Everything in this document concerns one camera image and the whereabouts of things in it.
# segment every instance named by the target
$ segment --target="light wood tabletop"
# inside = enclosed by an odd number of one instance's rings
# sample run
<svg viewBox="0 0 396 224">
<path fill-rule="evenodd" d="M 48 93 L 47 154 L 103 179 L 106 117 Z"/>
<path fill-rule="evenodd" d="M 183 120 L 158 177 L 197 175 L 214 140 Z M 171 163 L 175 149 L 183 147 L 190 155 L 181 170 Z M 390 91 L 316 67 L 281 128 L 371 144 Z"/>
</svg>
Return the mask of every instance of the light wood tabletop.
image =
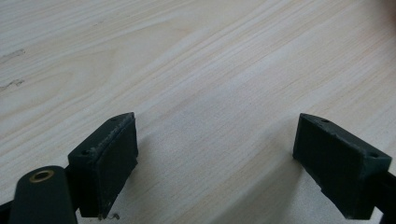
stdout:
<svg viewBox="0 0 396 224">
<path fill-rule="evenodd" d="M 308 113 L 396 156 L 393 2 L 1 1 L 0 204 L 134 111 L 139 164 L 100 223 L 378 223 L 291 152 Z"/>
</svg>

